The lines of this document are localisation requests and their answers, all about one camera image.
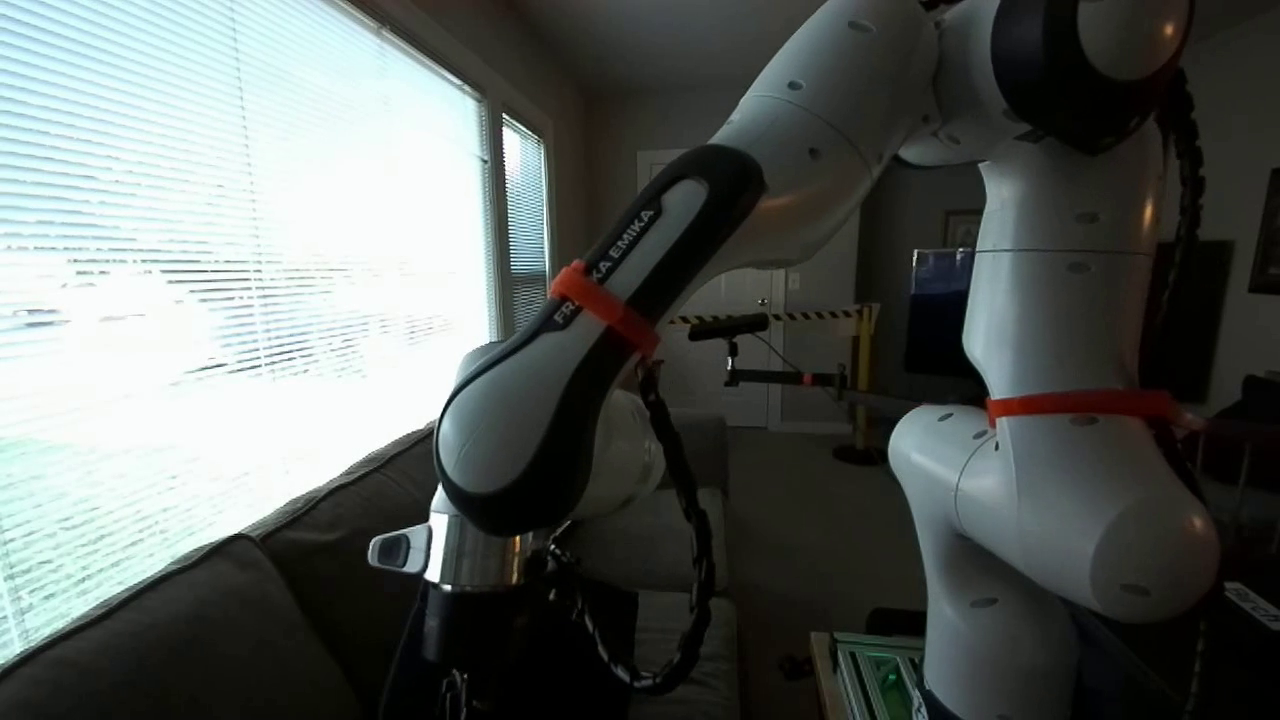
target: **couch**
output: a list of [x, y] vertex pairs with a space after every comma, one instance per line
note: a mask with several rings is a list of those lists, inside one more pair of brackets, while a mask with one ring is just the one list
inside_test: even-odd
[[[735, 606], [725, 565], [725, 418], [674, 417], [714, 528], [719, 590], [689, 684], [634, 697], [633, 720], [729, 720]], [[2, 720], [363, 720], [380, 716], [414, 580], [372, 570], [377, 531], [420, 522], [433, 431], [413, 431], [255, 528], [176, 559], [142, 586], [0, 673]], [[634, 659], [674, 649], [689, 613], [689, 541], [671, 486], [572, 531], [599, 585], [634, 597]]]

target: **floor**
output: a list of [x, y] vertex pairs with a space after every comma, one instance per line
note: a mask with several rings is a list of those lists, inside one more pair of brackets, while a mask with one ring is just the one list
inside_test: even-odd
[[729, 580], [738, 598], [744, 720], [820, 720], [806, 631], [920, 606], [920, 553], [884, 463], [831, 455], [844, 437], [733, 431]]

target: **orange band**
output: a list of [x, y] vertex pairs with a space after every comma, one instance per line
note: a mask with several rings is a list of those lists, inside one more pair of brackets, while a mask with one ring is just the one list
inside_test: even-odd
[[1042, 396], [999, 396], [988, 398], [988, 418], [999, 417], [1149, 417], [1172, 418], [1176, 405], [1168, 392], [1042, 392]]
[[584, 258], [572, 258], [557, 273], [552, 278], [552, 295], [557, 298], [572, 298], [575, 307], [592, 312], [596, 320], [604, 320], [620, 338], [628, 338], [640, 354], [656, 351], [656, 333], [652, 325], [633, 312], [624, 298], [608, 295], [608, 287], [599, 287], [587, 275]]

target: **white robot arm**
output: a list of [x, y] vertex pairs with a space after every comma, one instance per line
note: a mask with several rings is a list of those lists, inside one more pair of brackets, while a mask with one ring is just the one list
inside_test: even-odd
[[996, 405], [916, 408], [890, 437], [926, 568], [925, 684], [938, 716], [1069, 716], [1059, 598], [1162, 621], [1214, 570], [1213, 522], [1152, 444], [1156, 398], [1133, 392], [1162, 192], [1149, 115], [1182, 37], [1187, 0], [820, 2], [712, 143], [461, 374], [423, 553], [445, 615], [524, 585], [584, 497], [608, 388], [691, 282], [803, 258], [895, 152], [979, 165], [964, 346]]

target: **ceiling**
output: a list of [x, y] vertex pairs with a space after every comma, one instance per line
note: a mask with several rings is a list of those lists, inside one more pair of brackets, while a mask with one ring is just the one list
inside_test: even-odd
[[[748, 83], [820, 0], [507, 0], [604, 97]], [[1280, 0], [1198, 0], [1194, 37]]]

